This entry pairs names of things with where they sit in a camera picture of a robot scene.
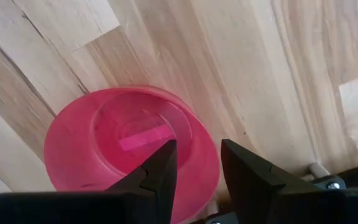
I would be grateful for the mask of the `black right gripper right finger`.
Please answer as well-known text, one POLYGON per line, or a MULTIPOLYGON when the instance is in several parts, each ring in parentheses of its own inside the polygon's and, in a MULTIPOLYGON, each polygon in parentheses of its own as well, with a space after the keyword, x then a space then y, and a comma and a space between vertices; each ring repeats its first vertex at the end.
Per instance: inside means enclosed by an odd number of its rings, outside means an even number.
POLYGON ((224 178, 240 224, 337 224, 344 195, 325 191, 230 139, 221 142, 224 178))

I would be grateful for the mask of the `pink translucent plastic bowl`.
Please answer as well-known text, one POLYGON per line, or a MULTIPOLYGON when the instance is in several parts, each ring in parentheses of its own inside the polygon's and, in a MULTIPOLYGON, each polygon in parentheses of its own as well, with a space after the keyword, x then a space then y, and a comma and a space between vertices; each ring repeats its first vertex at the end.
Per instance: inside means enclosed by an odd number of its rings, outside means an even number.
POLYGON ((179 224, 197 215, 213 197, 219 157, 202 122, 173 93, 127 86, 76 99, 52 121, 44 162, 57 190, 104 190, 171 139, 178 151, 172 223, 179 224))

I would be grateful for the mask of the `white round post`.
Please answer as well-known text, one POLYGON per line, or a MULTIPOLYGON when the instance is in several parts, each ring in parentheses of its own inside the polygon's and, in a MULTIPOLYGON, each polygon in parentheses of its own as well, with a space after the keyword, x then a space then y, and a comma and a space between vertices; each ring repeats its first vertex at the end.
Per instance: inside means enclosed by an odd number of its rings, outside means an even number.
POLYGON ((311 164, 308 167, 308 170, 315 179, 320 179, 331 175, 330 172, 318 162, 311 164))

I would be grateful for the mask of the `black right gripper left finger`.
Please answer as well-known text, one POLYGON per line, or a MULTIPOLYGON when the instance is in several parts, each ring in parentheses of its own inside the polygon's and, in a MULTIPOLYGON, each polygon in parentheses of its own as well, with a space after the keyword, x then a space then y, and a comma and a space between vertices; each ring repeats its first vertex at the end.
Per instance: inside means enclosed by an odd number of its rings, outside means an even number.
POLYGON ((114 195, 113 224, 170 224, 177 185, 177 142, 167 141, 107 189, 114 195))

